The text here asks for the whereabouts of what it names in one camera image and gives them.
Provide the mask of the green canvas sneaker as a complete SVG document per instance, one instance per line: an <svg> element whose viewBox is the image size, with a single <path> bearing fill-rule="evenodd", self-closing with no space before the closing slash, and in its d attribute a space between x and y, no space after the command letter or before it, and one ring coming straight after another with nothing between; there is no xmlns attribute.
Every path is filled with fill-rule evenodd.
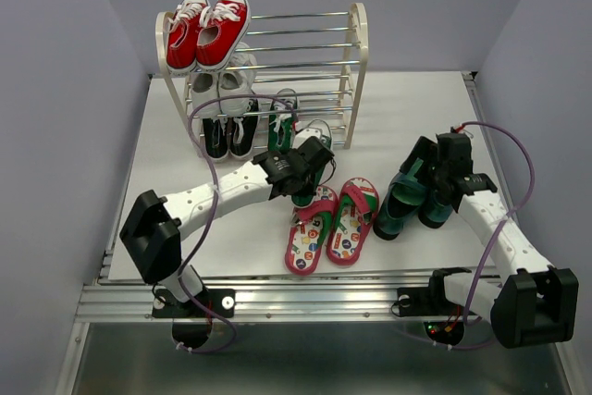
<svg viewBox="0 0 592 395"><path fill-rule="evenodd" d="M292 144L294 118L291 113L299 106L297 93L290 89L282 89L277 93L279 101L270 106L271 114L268 123L267 149L269 151L286 153Z"/></svg>
<svg viewBox="0 0 592 395"><path fill-rule="evenodd" d="M299 131L293 138L291 147L297 149L300 147L309 137L316 137L323 146L327 149L332 149L333 138L332 131L328 124L322 119L314 119L309 122L305 127L298 123ZM325 168L322 167L318 170L310 179L308 185L297 195L291 197L292 203L297 208L304 208L309 206L314 197L316 187L320 184L321 178L323 177Z"/></svg>

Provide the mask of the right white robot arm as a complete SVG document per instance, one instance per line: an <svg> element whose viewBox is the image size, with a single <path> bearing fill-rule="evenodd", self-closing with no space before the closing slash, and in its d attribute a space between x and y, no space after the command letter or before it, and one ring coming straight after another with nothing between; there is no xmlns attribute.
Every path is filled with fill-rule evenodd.
<svg viewBox="0 0 592 395"><path fill-rule="evenodd" d="M436 204L453 209L481 241L500 286L463 267L434 271L424 287L400 288L391 311L398 317L448 315L466 308L488 322L496 340L513 349L568 341L574 334L579 283L557 268L513 221L491 178L473 171L468 136L420 137L400 172L426 187Z"/></svg>

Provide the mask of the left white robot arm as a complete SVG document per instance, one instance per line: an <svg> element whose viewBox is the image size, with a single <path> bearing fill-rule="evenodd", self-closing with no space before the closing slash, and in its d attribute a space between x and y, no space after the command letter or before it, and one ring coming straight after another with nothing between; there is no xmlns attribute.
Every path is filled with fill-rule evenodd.
<svg viewBox="0 0 592 395"><path fill-rule="evenodd" d="M142 281L164 287L185 315L208 312L203 281L184 258L181 244L200 230L200 247L215 219L247 205L278 196L300 195L313 188L313 179L334 160L318 136L310 136L287 152L267 151L241 167L193 189L159 196L149 190L133 203L119 232Z"/></svg>

